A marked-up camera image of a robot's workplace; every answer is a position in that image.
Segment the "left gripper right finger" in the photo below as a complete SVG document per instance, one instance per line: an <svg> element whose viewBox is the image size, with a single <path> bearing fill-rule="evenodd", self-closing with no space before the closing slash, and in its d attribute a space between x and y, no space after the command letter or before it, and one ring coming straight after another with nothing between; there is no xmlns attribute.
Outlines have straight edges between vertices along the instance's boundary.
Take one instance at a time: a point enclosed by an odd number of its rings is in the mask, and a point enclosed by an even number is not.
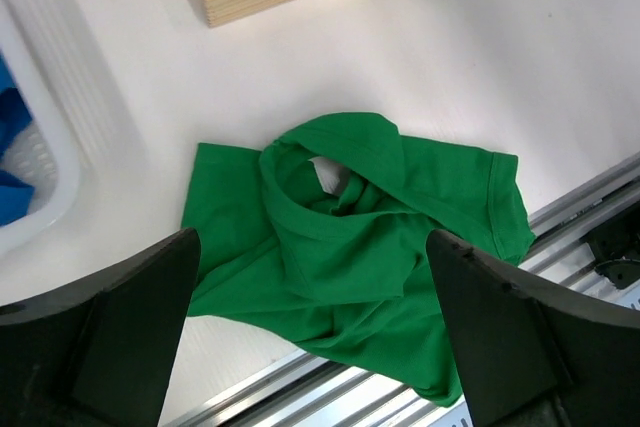
<svg viewBox="0 0 640 427"><path fill-rule="evenodd" d="M426 253L473 425L638 425L638 311L444 230Z"/></svg>

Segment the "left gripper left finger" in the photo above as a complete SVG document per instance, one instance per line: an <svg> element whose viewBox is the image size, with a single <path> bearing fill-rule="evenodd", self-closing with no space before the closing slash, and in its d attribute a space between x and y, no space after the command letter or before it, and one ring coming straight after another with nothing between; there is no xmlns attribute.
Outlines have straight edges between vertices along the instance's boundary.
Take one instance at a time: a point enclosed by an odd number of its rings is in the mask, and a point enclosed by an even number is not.
<svg viewBox="0 0 640 427"><path fill-rule="evenodd" d="M2 306L2 425L157 425L200 254L198 234L184 229Z"/></svg>

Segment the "blue tank top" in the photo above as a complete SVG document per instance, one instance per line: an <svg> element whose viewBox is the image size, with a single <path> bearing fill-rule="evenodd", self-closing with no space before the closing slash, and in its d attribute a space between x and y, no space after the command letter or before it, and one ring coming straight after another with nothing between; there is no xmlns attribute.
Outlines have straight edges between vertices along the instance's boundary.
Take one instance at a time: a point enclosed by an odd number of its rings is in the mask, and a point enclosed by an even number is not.
<svg viewBox="0 0 640 427"><path fill-rule="evenodd" d="M35 188L18 174L21 136L32 124L31 113L13 74L1 57L1 226L29 213Z"/></svg>

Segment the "green tank top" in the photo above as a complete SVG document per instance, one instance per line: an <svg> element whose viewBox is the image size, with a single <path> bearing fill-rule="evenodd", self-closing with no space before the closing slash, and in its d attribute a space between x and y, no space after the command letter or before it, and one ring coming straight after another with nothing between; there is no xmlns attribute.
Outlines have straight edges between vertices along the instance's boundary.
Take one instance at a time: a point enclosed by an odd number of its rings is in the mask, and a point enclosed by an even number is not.
<svg viewBox="0 0 640 427"><path fill-rule="evenodd" d="M323 115L262 150L198 146L182 226L201 240L188 313L246 323L448 407L462 393L426 254L449 231L510 264L534 234L515 155Z"/></svg>

